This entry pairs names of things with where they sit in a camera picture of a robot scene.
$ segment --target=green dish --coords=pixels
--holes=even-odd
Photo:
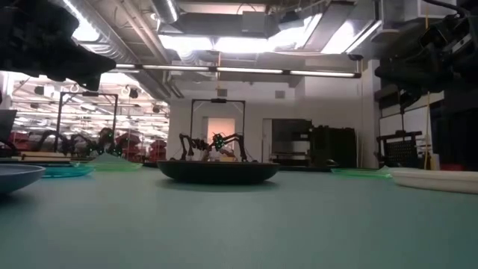
[[[391,174],[387,170],[373,170],[373,169],[342,169],[334,168],[332,173],[339,176],[355,176],[368,177],[375,179],[391,179]]]
[[[128,172],[128,171],[136,171],[140,167],[143,166],[143,164],[136,164],[136,163],[116,163],[116,162],[101,162],[101,163],[88,163],[88,164],[81,164],[80,167],[92,167],[96,171],[103,171],[103,172],[116,172],[116,171],[122,171],[122,172]]]

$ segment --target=tabletop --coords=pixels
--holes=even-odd
[[[478,195],[279,172],[186,185],[153,168],[0,199],[0,268],[478,268]]]

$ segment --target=white wall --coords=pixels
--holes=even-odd
[[[365,106],[373,104],[373,73],[370,72],[364,77],[364,102]],[[189,91],[206,91],[210,88],[208,96],[194,96],[205,99],[215,98],[213,85],[190,89]],[[286,84],[278,83],[249,83],[227,82],[228,89],[233,89],[230,93],[234,96],[228,96],[228,99],[246,100],[246,125],[245,125],[245,147],[249,154],[256,160],[261,160],[262,154],[262,123],[263,119],[310,119],[315,126],[328,125],[334,128],[354,128],[357,133],[367,135],[367,147],[373,147],[371,141],[375,139],[375,116],[378,121],[378,115],[374,108],[362,109],[361,106],[361,80],[345,78],[304,78],[295,89],[290,89]],[[286,100],[271,99],[274,96],[274,90],[286,90]],[[181,132],[189,134],[190,132],[190,100],[172,100],[170,103],[170,130],[167,146],[167,158],[180,156],[181,144],[179,134]],[[242,113],[238,108],[229,104],[211,104],[205,103],[194,111],[193,136],[201,137],[202,118],[203,117],[225,117],[234,118],[236,123],[236,132],[242,129]],[[366,151],[373,160],[373,149]],[[373,161],[366,161],[364,166],[375,167]]]

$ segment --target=white tray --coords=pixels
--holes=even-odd
[[[413,168],[391,168],[390,172],[398,185],[478,194],[478,172],[428,171]]]

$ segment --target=circular platform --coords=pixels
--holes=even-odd
[[[164,175],[181,182],[257,184],[273,177],[278,164],[257,162],[158,161]]]

